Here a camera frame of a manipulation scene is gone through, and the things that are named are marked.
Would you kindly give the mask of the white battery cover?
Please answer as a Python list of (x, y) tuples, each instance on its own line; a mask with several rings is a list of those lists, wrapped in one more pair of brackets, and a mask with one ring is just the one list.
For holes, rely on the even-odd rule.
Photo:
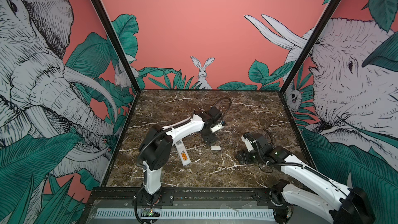
[(210, 150), (211, 151), (221, 151), (221, 147), (220, 146), (211, 146)]

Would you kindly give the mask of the white remote control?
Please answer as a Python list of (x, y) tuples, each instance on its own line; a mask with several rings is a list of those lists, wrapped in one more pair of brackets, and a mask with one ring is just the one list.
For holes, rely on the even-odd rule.
[(187, 153), (187, 150), (186, 150), (186, 147), (185, 147), (183, 141), (182, 140), (177, 141), (175, 143), (175, 146), (176, 146), (177, 152), (179, 154), (179, 157), (181, 159), (182, 165), (183, 166), (189, 165), (191, 163), (191, 160)]

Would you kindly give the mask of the orange battery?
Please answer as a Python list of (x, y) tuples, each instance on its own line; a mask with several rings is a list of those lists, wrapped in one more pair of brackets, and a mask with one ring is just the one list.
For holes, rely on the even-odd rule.
[(184, 151), (181, 152), (181, 158), (182, 158), (183, 161), (187, 161), (188, 160), (188, 157), (187, 157), (187, 155), (186, 155), (186, 153)]

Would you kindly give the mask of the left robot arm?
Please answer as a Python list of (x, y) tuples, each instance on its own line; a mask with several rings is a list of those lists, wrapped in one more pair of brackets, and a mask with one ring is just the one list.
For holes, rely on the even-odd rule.
[(141, 143), (137, 157), (137, 165), (144, 172), (141, 193), (143, 201), (151, 206), (161, 200), (162, 168), (168, 162), (173, 146), (176, 147), (182, 164), (186, 166), (191, 160), (182, 139), (200, 133), (204, 142), (211, 145), (218, 139), (215, 133), (225, 125), (223, 113), (215, 106), (211, 106), (208, 111), (194, 111), (191, 117), (168, 126), (153, 125)]

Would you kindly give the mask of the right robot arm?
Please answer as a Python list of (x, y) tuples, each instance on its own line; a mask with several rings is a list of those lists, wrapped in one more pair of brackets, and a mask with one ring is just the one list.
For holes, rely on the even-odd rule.
[(246, 151), (241, 159), (258, 162), (285, 173), (309, 188), (300, 189), (280, 180), (268, 195), (275, 206), (284, 204), (300, 206), (331, 224), (373, 224), (376, 216), (367, 193), (358, 187), (350, 188), (330, 179), (302, 162), (282, 146), (274, 146), (260, 134), (244, 133), (241, 140)]

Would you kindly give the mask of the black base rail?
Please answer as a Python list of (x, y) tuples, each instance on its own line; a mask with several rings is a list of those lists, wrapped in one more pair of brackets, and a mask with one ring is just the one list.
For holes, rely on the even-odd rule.
[(88, 204), (98, 200), (126, 200), (128, 206), (133, 206), (138, 200), (138, 206), (172, 206), (178, 201), (254, 201), (258, 206), (286, 206), (282, 194), (273, 188), (184, 188), (162, 187), (153, 199), (145, 192), (138, 193), (139, 187), (97, 187), (89, 197)]

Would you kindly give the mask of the right black frame post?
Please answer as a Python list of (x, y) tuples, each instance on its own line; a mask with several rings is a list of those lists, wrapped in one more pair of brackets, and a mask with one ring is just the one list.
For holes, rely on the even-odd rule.
[(284, 94), (288, 86), (291, 84), (293, 81), (295, 75), (303, 65), (304, 61), (306, 58), (309, 56), (309, 52), (315, 45), (316, 41), (318, 40), (319, 36), (322, 34), (325, 26), (327, 25), (328, 21), (334, 14), (335, 10), (337, 9), (338, 5), (340, 4), (341, 0), (330, 0), (328, 2), (328, 5), (324, 9), (321, 18), (317, 22), (317, 25), (315, 26), (309, 40), (307, 41), (306, 45), (304, 46), (303, 50), (301, 51), (298, 59), (296, 60), (291, 72), (289, 73), (286, 81), (284, 82), (283, 86), (279, 90), (279, 94)]

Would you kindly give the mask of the black frame post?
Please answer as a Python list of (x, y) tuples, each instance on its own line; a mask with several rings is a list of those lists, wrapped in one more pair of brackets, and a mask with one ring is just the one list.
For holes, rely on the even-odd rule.
[(129, 78), (129, 81), (131, 82), (133, 89), (137, 93), (141, 93), (141, 89), (140, 89), (138, 82), (131, 70), (131, 66), (126, 59), (125, 52), (122, 48), (121, 42), (115, 32), (112, 22), (110, 21), (110, 19), (108, 17), (108, 14), (105, 10), (104, 5), (102, 4), (102, 1), (101, 0), (90, 0), (90, 1), (91, 1), (100, 21), (105, 29), (107, 36), (109, 37), (109, 39), (111, 41), (111, 44), (113, 45), (113, 47), (115, 49), (115, 52), (116, 52), (120, 62), (122, 63), (122, 65), (127, 73), (127, 76)]
[(286, 81), (284, 82), (283, 86), (279, 90), (279, 94), (284, 94), (288, 86), (291, 84), (293, 81), (295, 75), (303, 65), (304, 61), (306, 58), (309, 56), (309, 52), (315, 45), (316, 41), (318, 40), (319, 36), (322, 34), (325, 26), (327, 25), (328, 21), (334, 14), (335, 10), (337, 9), (338, 5), (340, 4), (341, 0), (330, 0), (328, 2), (328, 5), (324, 9), (321, 18), (317, 22), (317, 25), (315, 26), (309, 40), (307, 41), (306, 45), (304, 46), (303, 50), (301, 51), (298, 59), (296, 60), (291, 72), (289, 73)]

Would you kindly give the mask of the left black frame post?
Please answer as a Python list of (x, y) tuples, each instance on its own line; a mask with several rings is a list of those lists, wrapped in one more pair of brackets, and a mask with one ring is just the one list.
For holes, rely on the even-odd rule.
[(110, 19), (108, 17), (108, 14), (105, 10), (104, 5), (102, 4), (102, 1), (101, 0), (90, 0), (90, 1), (91, 1), (100, 21), (105, 29), (107, 36), (109, 37), (109, 39), (111, 41), (111, 44), (113, 45), (113, 47), (115, 49), (115, 52), (116, 52), (120, 62), (122, 63), (122, 65), (127, 73), (127, 76), (129, 78), (129, 81), (131, 82), (133, 89), (137, 93), (141, 93), (141, 89), (140, 89), (138, 82), (131, 70), (131, 66), (126, 59), (125, 52), (122, 48), (121, 42), (115, 32), (112, 22), (110, 21)]

